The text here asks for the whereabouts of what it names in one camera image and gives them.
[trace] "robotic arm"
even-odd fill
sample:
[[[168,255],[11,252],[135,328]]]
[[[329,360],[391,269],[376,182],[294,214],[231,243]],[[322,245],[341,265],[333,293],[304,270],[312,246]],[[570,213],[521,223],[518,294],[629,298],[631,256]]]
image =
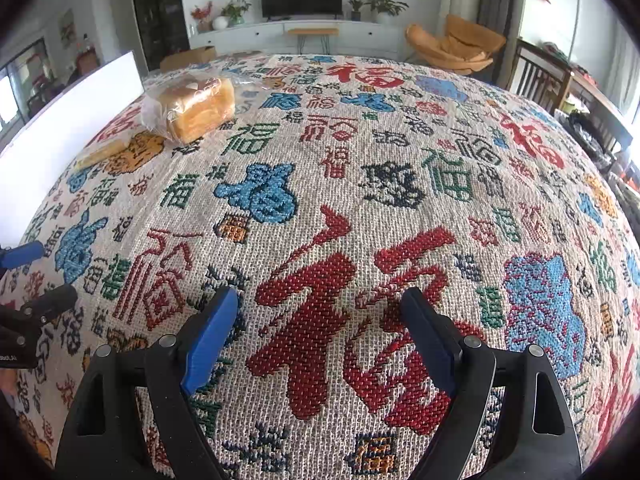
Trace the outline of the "robotic arm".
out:
[[[0,279],[7,270],[31,263],[43,254],[40,242],[11,250],[0,249]],[[78,294],[71,285],[62,285],[25,303],[20,310],[0,305],[0,368],[35,367],[42,327],[72,309],[77,299]]]

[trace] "tv stand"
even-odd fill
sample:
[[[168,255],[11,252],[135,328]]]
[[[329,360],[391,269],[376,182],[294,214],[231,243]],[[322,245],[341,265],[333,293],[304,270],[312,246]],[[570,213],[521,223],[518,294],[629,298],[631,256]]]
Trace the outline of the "tv stand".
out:
[[[191,48],[215,46],[219,56],[243,50],[261,50],[266,54],[297,54],[298,38],[305,38],[305,53],[321,54],[328,45],[310,29],[331,29],[331,53],[345,56],[380,57],[404,60],[410,49],[404,40],[404,29],[371,22],[334,20],[278,20],[246,23],[223,30],[204,32],[189,38]]]

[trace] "white vase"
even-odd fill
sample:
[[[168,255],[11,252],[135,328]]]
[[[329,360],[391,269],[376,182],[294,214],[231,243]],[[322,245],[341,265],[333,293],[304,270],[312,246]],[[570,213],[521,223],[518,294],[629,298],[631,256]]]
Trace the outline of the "white vase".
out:
[[[222,30],[229,26],[229,19],[226,16],[218,16],[213,20],[213,30]]]
[[[391,25],[393,23],[394,17],[388,12],[377,12],[376,13],[376,23],[380,25]]]

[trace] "window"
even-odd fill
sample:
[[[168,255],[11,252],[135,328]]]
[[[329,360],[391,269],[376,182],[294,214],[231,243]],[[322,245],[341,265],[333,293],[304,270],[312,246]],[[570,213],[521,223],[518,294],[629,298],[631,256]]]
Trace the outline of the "window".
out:
[[[5,125],[11,123],[18,115],[18,104],[15,102],[6,70],[0,72],[0,77],[0,125],[4,130]]]

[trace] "bread loaf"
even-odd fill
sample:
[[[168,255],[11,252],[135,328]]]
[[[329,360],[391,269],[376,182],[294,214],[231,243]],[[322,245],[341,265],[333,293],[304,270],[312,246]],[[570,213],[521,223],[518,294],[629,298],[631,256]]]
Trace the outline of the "bread loaf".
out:
[[[167,130],[184,143],[215,130],[235,113],[234,87],[227,78],[182,78],[165,89],[158,102],[167,110]]]

